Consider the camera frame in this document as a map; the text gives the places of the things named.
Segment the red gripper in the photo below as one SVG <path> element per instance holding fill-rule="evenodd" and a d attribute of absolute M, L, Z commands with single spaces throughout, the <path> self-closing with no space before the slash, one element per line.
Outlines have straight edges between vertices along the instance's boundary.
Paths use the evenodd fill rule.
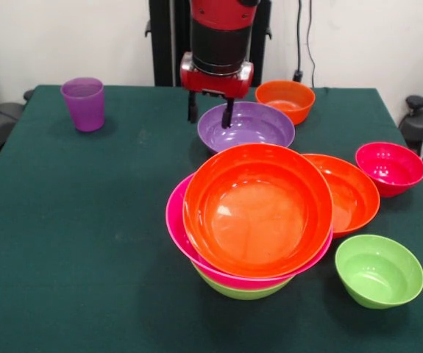
<path fill-rule="evenodd" d="M 200 71 L 193 63 L 193 55 L 185 52 L 180 63 L 179 75 L 184 89 L 188 94 L 188 121 L 195 124 L 198 120 L 196 93 L 209 93 L 223 96 L 227 99 L 224 108 L 221 127 L 231 126 L 234 99 L 242 99 L 249 92 L 254 74 L 252 63 L 244 61 L 241 68 L 232 75 L 219 76 Z"/>

